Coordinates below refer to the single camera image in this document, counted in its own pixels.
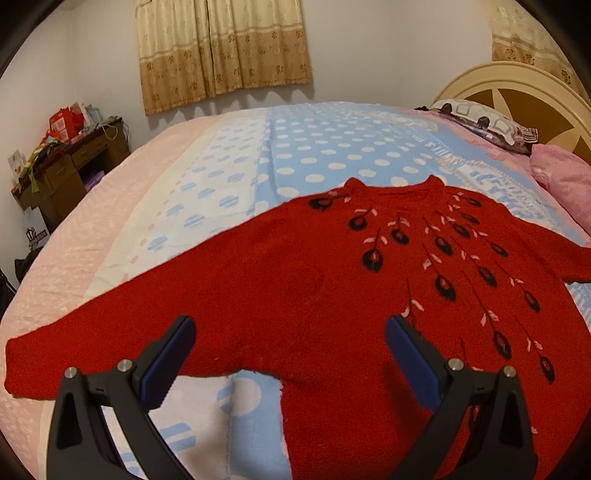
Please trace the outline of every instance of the metal screw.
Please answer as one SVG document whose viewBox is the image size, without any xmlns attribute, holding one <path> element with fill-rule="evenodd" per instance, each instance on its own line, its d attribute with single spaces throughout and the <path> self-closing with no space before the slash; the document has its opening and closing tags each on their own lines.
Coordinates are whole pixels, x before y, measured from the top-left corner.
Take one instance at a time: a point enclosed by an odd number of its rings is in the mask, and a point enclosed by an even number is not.
<svg viewBox="0 0 591 480">
<path fill-rule="evenodd" d="M 447 361 L 447 366 L 451 368 L 454 372 L 464 370 L 464 362 L 462 362 L 459 358 L 450 358 Z"/>
<path fill-rule="evenodd" d="M 517 370 L 515 370 L 515 367 L 512 367 L 510 365 L 507 365 L 503 369 L 503 373 L 505 374 L 506 377 L 513 378 L 514 376 L 517 375 Z"/>
<path fill-rule="evenodd" d="M 76 367 L 68 367 L 64 372 L 64 377 L 68 380 L 74 378 L 78 374 L 78 369 Z"/>
<path fill-rule="evenodd" d="M 125 373 L 125 372 L 128 372 L 129 370 L 131 370 L 131 368 L 133 366 L 134 366 L 134 363 L 131 360 L 126 358 L 125 360 L 122 360 L 121 362 L 119 362 L 117 364 L 117 370 Z"/>
</svg>

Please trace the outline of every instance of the white shopping bag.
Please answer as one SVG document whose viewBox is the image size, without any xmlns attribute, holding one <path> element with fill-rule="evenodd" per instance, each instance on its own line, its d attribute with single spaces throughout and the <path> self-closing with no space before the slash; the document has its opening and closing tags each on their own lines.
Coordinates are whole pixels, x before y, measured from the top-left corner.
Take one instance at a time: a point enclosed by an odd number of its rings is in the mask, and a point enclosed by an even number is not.
<svg viewBox="0 0 591 480">
<path fill-rule="evenodd" d="M 31 252 L 39 247 L 43 247 L 49 241 L 49 230 L 47 229 L 47 225 L 45 225 L 45 220 L 43 220 L 43 215 L 38 207 L 34 210 L 30 207 L 25 210 L 22 225 L 27 234 Z"/>
</svg>

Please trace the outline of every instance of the bed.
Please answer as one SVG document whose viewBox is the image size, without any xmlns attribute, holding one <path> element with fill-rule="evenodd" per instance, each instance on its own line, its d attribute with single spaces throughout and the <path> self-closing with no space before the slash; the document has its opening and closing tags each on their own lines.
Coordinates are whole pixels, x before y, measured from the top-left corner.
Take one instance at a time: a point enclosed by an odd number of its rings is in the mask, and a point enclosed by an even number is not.
<svg viewBox="0 0 591 480">
<path fill-rule="evenodd" d="M 535 67 L 477 67 L 438 99 L 451 97 L 494 106 L 591 162 L 591 109 Z M 286 105 L 176 125 L 106 176 L 56 230 L 0 324 L 0 345 L 219 232 L 350 177 L 405 186 L 433 174 L 587 244 L 588 234 L 522 162 L 434 113 L 381 105 Z M 591 328 L 591 287 L 569 290 Z M 12 398 L 4 378 L 2 362 L 0 427 L 26 469 L 44 479 L 53 402 Z M 151 417 L 195 478 L 288 480 L 280 397 L 279 380 L 254 372 L 178 377 Z M 113 413 L 106 408 L 105 416 L 126 467 L 142 476 Z"/>
</svg>

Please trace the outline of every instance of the red sweater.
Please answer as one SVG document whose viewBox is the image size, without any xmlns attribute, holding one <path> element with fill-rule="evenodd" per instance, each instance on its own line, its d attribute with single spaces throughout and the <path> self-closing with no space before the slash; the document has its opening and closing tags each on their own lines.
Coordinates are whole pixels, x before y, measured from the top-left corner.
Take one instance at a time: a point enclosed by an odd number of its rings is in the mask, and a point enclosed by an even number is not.
<svg viewBox="0 0 591 480">
<path fill-rule="evenodd" d="M 199 334 L 183 374 L 281 379 L 295 480 L 385 479 L 429 418 L 384 341 L 386 319 L 404 312 L 446 358 L 516 367 L 539 479 L 591 407 L 591 338 L 564 281 L 591 281 L 591 249 L 485 196 L 435 177 L 402 188 L 351 179 L 10 340 L 5 386 L 54 398 L 66 367 L 111 369 L 188 314 Z M 466 438 L 463 428 L 446 471 Z"/>
</svg>

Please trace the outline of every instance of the pink leaf embroidery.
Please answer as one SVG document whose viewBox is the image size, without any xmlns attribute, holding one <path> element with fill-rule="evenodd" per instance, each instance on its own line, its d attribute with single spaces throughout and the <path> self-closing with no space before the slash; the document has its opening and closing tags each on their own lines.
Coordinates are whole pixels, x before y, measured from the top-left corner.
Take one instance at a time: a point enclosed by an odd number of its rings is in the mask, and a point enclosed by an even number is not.
<svg viewBox="0 0 591 480">
<path fill-rule="evenodd" d="M 417 302 L 416 300 L 411 300 L 411 303 L 418 308 L 419 310 L 421 310 L 421 312 L 425 311 L 425 307 L 423 307 L 419 302 Z"/>
</svg>

